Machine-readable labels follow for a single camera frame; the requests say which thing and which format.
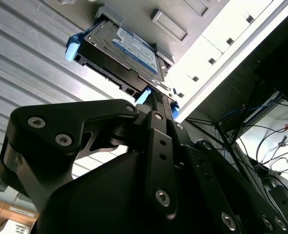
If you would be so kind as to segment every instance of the blue hard drive label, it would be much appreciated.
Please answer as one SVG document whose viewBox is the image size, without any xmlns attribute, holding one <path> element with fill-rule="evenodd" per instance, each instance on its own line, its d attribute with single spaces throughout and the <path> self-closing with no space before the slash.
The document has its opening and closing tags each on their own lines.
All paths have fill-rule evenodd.
<svg viewBox="0 0 288 234">
<path fill-rule="evenodd" d="M 125 54 L 148 68 L 151 72 L 158 75 L 156 56 L 154 51 L 146 42 L 135 34 L 119 28 L 116 33 L 121 40 L 113 39 L 113 44 L 121 49 Z"/>
</svg>

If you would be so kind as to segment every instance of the blue network cable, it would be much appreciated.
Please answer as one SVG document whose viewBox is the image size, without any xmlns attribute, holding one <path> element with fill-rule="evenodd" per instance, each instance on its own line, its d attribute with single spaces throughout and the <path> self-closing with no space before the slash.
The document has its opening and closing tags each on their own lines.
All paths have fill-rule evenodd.
<svg viewBox="0 0 288 234">
<path fill-rule="evenodd" d="M 258 107 L 249 108 L 249 111 L 257 110 L 257 109 L 263 108 L 263 107 L 268 107 L 268 106 L 274 104 L 273 101 L 274 101 L 274 100 L 271 100 L 268 104 L 266 104 L 266 105 L 264 105 L 264 106 L 258 106 Z M 230 111 L 230 112 L 224 114 L 221 120 L 223 120 L 223 119 L 225 119 L 226 117 L 230 116 L 232 113 L 236 113 L 236 112 L 239 112 L 239 111 L 243 111 L 244 109 Z"/>
</svg>

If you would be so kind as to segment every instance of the sticker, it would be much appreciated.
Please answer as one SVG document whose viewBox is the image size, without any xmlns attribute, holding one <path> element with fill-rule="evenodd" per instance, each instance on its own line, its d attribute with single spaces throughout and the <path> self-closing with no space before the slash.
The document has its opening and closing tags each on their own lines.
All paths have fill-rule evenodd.
<svg viewBox="0 0 288 234">
<path fill-rule="evenodd" d="M 26 211 L 22 211 L 22 210 L 20 210 L 20 209 L 15 208 L 15 207 L 10 207 L 9 210 L 10 210 L 10 211 L 17 212 L 17 213 L 19 213 L 19 214 L 23 214 L 23 215 L 29 216 L 29 217 L 31 217 L 31 218 L 34 218 L 34 217 L 35 217 L 35 215 L 34 215 L 33 213 L 29 213 L 29 212 L 26 212 Z"/>
<path fill-rule="evenodd" d="M 125 54 L 158 75 L 158 68 L 153 49 L 135 34 L 119 28 L 116 33 L 121 40 L 113 39 L 113 44 Z"/>
</svg>

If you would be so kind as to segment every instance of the white label sticker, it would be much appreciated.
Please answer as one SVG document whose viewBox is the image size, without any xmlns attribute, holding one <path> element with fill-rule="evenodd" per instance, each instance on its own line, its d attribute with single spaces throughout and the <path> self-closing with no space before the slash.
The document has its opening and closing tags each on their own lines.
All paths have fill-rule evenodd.
<svg viewBox="0 0 288 234">
<path fill-rule="evenodd" d="M 26 211 L 22 211 L 22 210 L 20 210 L 20 209 L 15 208 L 15 207 L 10 207 L 9 210 L 14 211 L 14 212 L 17 212 L 17 213 L 19 213 L 19 214 L 23 214 L 23 215 L 29 216 L 29 217 L 31 217 L 31 218 L 34 218 L 34 217 L 35 217 L 35 214 L 29 213 L 29 212 L 26 212 Z"/>
<path fill-rule="evenodd" d="M 154 51 L 151 46 L 132 32 L 119 28 L 116 33 L 121 40 L 113 39 L 113 44 L 137 62 L 158 75 Z"/>
</svg>

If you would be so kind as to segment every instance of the hard drive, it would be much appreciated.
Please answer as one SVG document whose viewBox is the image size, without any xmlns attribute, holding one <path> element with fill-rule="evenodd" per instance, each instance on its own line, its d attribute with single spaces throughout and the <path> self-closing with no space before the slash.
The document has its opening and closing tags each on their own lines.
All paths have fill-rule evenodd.
<svg viewBox="0 0 288 234">
<path fill-rule="evenodd" d="M 80 58 L 75 59 L 77 62 L 92 67 L 109 79 L 127 79 L 125 83 L 131 84 L 136 92 L 142 92 L 150 84 L 161 86 L 165 95 L 170 98 L 173 96 L 172 90 L 162 84 L 168 64 L 155 54 L 154 48 L 148 43 L 108 19 L 101 20 L 85 36 L 78 54 Z"/>
<path fill-rule="evenodd" d="M 141 78 L 152 82 L 164 81 L 167 68 L 154 49 L 136 36 L 111 22 L 103 20 L 85 40 L 128 69 L 137 71 Z"/>
</svg>

